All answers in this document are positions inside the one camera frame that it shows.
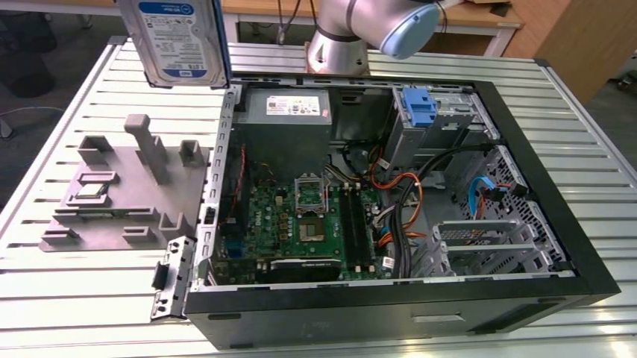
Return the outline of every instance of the orange wire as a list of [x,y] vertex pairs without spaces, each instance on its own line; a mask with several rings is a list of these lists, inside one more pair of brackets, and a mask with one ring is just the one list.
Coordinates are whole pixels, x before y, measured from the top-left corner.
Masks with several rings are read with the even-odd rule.
[[379,149],[377,152],[377,159],[372,163],[371,168],[369,168],[369,178],[371,178],[371,184],[377,188],[377,189],[391,189],[394,188],[395,185],[404,179],[404,178],[411,178],[414,180],[415,185],[418,186],[418,205],[416,208],[414,209],[414,213],[411,214],[411,218],[408,218],[407,223],[403,225],[404,229],[408,229],[414,223],[416,222],[418,219],[418,214],[420,213],[420,205],[422,205],[422,200],[424,197],[423,191],[422,191],[422,186],[420,186],[420,180],[418,179],[418,176],[414,173],[402,173],[398,175],[388,183],[377,183],[376,178],[373,177],[373,169],[376,168],[377,160],[380,160],[382,157],[382,148]]
[[[426,233],[418,233],[418,232],[407,232],[407,237],[426,237]],[[392,241],[391,233],[386,233],[380,240],[377,240],[377,246],[382,247],[387,245]]]

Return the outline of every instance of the black plastic front bezel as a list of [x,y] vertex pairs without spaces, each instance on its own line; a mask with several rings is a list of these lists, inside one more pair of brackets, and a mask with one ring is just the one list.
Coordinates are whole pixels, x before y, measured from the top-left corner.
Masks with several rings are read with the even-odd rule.
[[[291,79],[301,86],[319,75],[280,75],[235,73],[240,78]],[[337,80],[364,81],[369,78],[331,76]],[[563,298],[584,296],[575,305],[586,305],[619,293],[619,288],[591,246],[548,173],[540,164],[522,129],[508,111],[491,82],[428,80],[426,78],[379,78],[390,84],[451,84],[475,88],[483,106],[502,135],[514,162],[530,186],[532,200],[539,204],[548,226],[571,260],[575,277],[535,278],[528,280],[480,280],[462,283],[400,284],[391,286],[347,286],[311,289],[240,290],[227,292],[191,292],[185,314],[239,313],[260,310],[299,310],[367,305],[410,304],[440,301],[472,301],[506,298]],[[284,86],[276,80],[268,86]]]

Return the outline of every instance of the metal bracket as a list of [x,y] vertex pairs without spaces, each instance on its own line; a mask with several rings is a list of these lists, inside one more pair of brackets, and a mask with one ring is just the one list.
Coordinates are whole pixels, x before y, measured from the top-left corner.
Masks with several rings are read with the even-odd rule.
[[196,239],[188,236],[168,241],[162,261],[154,268],[152,287],[156,288],[150,321],[185,319],[183,309],[189,287],[189,273],[196,249]]

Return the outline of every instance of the slotted metal workbench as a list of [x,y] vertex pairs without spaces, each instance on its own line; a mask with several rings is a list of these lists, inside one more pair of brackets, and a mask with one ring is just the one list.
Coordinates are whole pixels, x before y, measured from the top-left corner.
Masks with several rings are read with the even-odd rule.
[[[300,47],[240,44],[229,51],[236,71],[304,70]],[[506,335],[296,347],[289,353],[257,355],[635,356],[637,177],[552,70],[531,60],[442,54],[396,62],[375,51],[369,67],[372,75],[494,82],[623,293]],[[130,357],[216,351],[187,321],[148,324],[150,277],[162,250],[45,254],[37,243],[76,172],[82,137],[105,135],[113,145],[133,145],[122,132],[124,118],[145,113],[164,145],[196,139],[212,147],[223,94],[200,87],[149,88],[133,45],[105,48],[0,215],[1,356]]]

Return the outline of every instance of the floor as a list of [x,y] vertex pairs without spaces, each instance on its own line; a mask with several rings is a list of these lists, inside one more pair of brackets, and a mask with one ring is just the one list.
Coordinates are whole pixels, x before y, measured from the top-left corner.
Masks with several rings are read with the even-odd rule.
[[[74,16],[53,14],[50,26],[57,38],[57,48],[42,55],[56,78],[56,89],[46,95],[20,99],[0,86],[0,113],[20,107],[46,106],[64,109],[74,96],[90,67],[104,49],[109,36],[126,34],[121,19],[93,16],[93,26],[82,30]],[[241,27],[241,38],[269,37],[272,28]],[[295,31],[292,42],[303,42]],[[265,43],[263,38],[255,42]],[[607,84],[586,106],[593,118],[611,138],[633,166],[637,166],[637,95],[629,95]],[[10,140],[0,140],[0,209],[37,156],[37,152],[60,118],[54,110],[24,110],[4,116],[14,129]]]

